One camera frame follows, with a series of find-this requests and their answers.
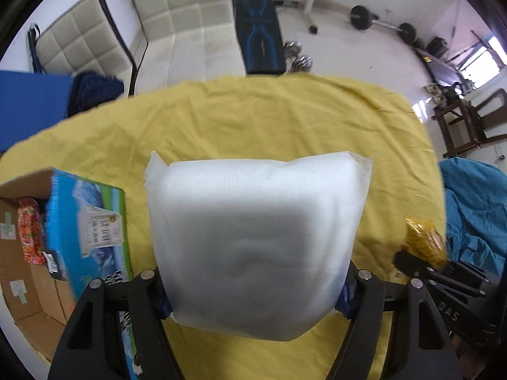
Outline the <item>red floral snack bag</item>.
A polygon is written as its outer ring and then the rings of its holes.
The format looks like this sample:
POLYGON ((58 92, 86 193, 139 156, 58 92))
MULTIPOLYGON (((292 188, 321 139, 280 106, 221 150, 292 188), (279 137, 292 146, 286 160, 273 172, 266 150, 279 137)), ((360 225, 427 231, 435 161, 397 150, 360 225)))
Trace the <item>red floral snack bag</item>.
POLYGON ((24 260, 33 265, 43 265, 46 258, 43 254, 43 227, 40 208, 31 197, 17 199, 17 227, 22 244, 24 260))

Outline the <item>blue mat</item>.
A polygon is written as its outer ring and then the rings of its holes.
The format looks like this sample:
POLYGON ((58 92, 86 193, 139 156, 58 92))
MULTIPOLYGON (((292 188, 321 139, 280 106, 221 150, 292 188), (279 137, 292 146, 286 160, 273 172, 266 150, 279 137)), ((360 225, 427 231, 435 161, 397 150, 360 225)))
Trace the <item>blue mat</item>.
POLYGON ((1 72, 0 147, 3 152, 14 144, 67 118, 71 76, 1 72))

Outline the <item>black blue weight bench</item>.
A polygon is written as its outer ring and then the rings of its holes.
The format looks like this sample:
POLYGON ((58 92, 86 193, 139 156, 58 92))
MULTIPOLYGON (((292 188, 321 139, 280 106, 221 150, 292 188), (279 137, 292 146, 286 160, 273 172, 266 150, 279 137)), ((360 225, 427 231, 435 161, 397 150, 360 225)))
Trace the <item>black blue weight bench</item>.
POLYGON ((273 0, 234 0, 234 10, 236 35, 247 74, 284 74, 284 47, 273 0))

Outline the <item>blue crumpled blanket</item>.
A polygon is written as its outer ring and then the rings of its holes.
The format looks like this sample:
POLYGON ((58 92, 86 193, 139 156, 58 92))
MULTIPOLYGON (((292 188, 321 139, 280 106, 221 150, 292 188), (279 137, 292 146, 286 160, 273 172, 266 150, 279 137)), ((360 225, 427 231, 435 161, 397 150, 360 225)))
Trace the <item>blue crumpled blanket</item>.
POLYGON ((506 175, 483 162, 439 163, 449 259, 501 276, 506 264, 506 175))

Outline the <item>black barbell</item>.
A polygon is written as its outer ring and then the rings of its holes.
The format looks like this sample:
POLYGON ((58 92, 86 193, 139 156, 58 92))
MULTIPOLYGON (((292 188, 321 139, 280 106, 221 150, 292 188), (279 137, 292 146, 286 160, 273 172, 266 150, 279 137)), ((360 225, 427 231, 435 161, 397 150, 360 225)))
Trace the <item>black barbell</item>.
POLYGON ((379 26, 395 31, 401 40, 411 46, 417 40, 416 28, 410 23, 401 23, 398 26, 390 22, 384 22, 378 15, 362 5, 354 6, 349 13, 350 24, 358 31, 367 31, 372 26, 379 26))

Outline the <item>dark wooden chair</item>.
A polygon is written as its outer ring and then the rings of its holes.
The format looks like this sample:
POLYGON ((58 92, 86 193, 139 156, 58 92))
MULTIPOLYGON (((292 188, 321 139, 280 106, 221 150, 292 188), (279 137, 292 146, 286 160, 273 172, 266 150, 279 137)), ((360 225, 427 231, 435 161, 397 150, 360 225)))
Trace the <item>dark wooden chair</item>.
POLYGON ((489 129, 506 124, 506 91, 503 88, 493 92, 479 105, 472 105, 470 101, 462 99, 455 93, 454 86, 437 86, 437 88, 437 93, 432 96, 436 104, 432 119, 437 121, 443 135, 447 150, 443 158, 458 157, 472 149, 506 140, 506 134, 495 136, 486 134, 489 129), (501 101, 500 107, 481 115, 480 111, 496 99, 501 101), (469 140, 460 146, 455 146, 449 127, 458 123, 464 123, 469 140))

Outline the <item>white soft foam pack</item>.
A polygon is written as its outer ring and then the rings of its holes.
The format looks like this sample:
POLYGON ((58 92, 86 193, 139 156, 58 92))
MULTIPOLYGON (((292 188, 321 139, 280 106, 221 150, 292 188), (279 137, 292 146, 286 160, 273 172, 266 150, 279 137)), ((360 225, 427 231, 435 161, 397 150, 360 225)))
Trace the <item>white soft foam pack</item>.
POLYGON ((172 164, 151 155, 145 190, 171 317, 261 340, 313 328, 344 286, 372 172, 352 152, 172 164))

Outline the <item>dark blue knitted cloth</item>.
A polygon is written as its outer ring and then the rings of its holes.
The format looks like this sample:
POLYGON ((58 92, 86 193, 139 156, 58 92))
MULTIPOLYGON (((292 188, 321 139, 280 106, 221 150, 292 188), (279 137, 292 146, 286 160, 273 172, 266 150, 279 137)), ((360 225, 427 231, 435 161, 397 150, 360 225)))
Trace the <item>dark blue knitted cloth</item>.
POLYGON ((113 101, 125 91, 124 83, 111 76, 86 71, 75 76, 67 106, 67 117, 113 101))

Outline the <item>white quilted chair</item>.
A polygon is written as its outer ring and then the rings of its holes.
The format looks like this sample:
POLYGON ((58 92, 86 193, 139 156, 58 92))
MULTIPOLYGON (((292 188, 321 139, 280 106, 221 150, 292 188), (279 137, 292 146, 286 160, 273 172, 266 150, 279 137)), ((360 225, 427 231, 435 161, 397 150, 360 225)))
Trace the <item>white quilted chair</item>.
POLYGON ((147 47, 135 93, 245 76, 233 0, 132 0, 147 47))
POLYGON ((122 81, 125 96, 135 92, 138 67, 106 0, 79 0, 36 39, 35 52, 45 72, 94 71, 122 81))

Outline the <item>golden yellow snack bag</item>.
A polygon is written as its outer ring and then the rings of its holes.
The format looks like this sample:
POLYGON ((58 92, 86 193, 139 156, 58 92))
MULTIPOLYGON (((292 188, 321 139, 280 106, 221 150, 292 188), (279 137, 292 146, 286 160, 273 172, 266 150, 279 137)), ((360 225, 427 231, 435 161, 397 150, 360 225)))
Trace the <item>golden yellow snack bag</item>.
POLYGON ((405 222, 407 234, 403 248, 435 269, 443 269, 448 261, 446 243, 434 225, 412 217, 406 217, 405 222))

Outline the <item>yellow bed sheet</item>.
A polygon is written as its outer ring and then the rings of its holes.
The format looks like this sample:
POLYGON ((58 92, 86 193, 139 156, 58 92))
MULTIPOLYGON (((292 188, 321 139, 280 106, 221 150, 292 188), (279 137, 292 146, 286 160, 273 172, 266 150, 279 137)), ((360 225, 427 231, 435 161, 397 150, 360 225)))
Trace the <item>yellow bed sheet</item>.
MULTIPOLYGON (((144 173, 165 163, 296 159, 352 152, 373 162, 349 266, 391 276, 406 217, 444 232, 441 172, 425 127, 398 93, 305 73, 187 81, 80 113, 13 146, 1 185, 49 168, 125 193, 133 278, 157 270, 144 173)), ((331 310, 296 339, 261 340, 176 323, 163 328, 184 379, 324 379, 348 329, 331 310)))

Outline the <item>chrome dumbbell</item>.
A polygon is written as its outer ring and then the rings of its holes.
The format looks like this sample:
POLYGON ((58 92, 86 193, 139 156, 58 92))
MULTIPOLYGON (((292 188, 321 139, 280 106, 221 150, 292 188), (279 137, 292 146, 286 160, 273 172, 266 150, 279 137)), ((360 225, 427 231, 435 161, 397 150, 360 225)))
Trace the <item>chrome dumbbell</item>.
POLYGON ((290 72, 309 73, 313 68, 313 58, 303 54, 302 43, 296 40, 287 40, 284 45, 284 56, 290 65, 290 72))

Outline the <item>cardboard milk carton box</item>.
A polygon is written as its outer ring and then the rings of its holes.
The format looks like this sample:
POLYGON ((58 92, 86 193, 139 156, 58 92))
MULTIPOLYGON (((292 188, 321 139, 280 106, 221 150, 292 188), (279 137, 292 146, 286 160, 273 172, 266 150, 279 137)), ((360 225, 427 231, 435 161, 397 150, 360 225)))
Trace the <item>cardboard milk carton box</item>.
POLYGON ((1 328, 32 375, 47 376, 89 282, 132 277, 124 190, 54 168, 1 185, 1 328), (40 208, 43 265, 23 257, 16 200, 25 197, 40 208))

